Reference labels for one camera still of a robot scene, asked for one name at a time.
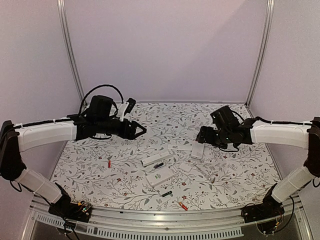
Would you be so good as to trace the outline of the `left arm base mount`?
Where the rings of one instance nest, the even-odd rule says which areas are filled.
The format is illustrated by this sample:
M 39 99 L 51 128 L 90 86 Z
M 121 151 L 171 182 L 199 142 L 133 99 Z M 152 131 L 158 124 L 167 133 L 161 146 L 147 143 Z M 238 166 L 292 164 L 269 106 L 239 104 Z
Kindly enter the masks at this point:
M 91 218 L 92 205 L 88 202 L 71 202 L 69 198 L 61 198 L 51 203 L 48 213 L 66 220 L 88 223 Z

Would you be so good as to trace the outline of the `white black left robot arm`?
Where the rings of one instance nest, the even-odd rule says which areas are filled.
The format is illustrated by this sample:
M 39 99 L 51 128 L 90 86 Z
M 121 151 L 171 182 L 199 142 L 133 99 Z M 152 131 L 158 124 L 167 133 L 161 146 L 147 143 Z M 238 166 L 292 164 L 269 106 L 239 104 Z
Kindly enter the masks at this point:
M 97 134 L 135 140 L 147 132 L 138 122 L 125 118 L 135 104 L 136 101 L 129 98 L 115 108 L 114 114 L 110 114 L 111 107 L 115 105 L 114 100 L 107 96 L 95 95 L 84 112 L 65 118 L 26 124 L 5 121 L 0 131 L 1 177 L 40 195 L 63 217 L 70 217 L 75 211 L 70 196 L 58 184 L 28 169 L 23 163 L 21 153 L 57 142 L 94 139 Z

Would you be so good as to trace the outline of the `white battery compartment cover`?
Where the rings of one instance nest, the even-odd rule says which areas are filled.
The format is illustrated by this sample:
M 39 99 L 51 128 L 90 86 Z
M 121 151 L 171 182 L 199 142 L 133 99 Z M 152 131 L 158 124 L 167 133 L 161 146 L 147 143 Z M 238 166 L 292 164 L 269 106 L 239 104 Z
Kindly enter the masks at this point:
M 182 162 L 182 163 L 178 166 L 178 168 L 179 168 L 180 170 L 182 170 L 183 172 L 186 172 L 186 173 L 189 173 L 189 172 L 192 170 L 192 167 L 189 166 L 189 165 L 187 165 L 187 164 L 184 163 L 184 162 Z

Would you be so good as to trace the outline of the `black battery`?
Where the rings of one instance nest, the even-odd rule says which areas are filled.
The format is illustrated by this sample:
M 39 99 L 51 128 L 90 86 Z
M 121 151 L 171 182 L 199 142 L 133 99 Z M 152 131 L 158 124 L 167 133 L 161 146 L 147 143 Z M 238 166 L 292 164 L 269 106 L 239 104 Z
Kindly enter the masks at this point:
M 162 196 L 163 198 L 166 197 L 166 196 L 172 197 L 172 196 L 173 196 L 173 193 L 172 193 L 172 191 L 168 191 L 168 192 L 162 194 L 161 196 Z
M 164 165 L 164 163 L 161 162 L 161 163 L 155 165 L 154 168 L 155 168 L 155 169 L 158 169 L 158 168 L 162 167 L 163 165 Z

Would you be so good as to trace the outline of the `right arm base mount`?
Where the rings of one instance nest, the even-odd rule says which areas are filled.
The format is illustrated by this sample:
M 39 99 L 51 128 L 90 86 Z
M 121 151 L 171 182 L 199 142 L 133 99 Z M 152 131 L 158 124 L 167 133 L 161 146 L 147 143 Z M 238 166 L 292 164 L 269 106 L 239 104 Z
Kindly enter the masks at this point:
M 241 209 L 241 217 L 245 223 L 256 222 L 256 227 L 263 235 L 273 235 L 279 232 L 284 220 L 283 205 L 272 203 L 249 203 Z

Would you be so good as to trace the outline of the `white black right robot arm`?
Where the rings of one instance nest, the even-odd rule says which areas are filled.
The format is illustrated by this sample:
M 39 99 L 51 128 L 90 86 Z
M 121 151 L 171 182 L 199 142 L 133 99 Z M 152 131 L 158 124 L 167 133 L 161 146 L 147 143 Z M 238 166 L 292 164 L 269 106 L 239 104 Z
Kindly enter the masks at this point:
M 269 218 L 289 196 L 303 189 L 320 176 L 320 119 L 292 122 L 266 120 L 259 116 L 239 121 L 236 112 L 223 106 L 211 113 L 215 127 L 202 126 L 196 142 L 226 150 L 229 144 L 277 144 L 299 147 L 308 151 L 303 166 L 293 170 L 272 186 L 262 200 L 258 213 Z

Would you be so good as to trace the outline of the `white battery holder box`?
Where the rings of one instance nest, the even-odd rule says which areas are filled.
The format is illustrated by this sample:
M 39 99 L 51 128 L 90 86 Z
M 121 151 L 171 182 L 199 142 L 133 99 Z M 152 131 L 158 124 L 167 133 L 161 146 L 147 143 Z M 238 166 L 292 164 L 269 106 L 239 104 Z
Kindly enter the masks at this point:
M 164 160 L 166 158 L 169 158 L 173 155 L 173 152 L 171 150 L 164 150 L 157 154 L 151 155 L 149 157 L 146 157 L 141 160 L 141 164 L 143 167 L 150 166 L 158 161 Z

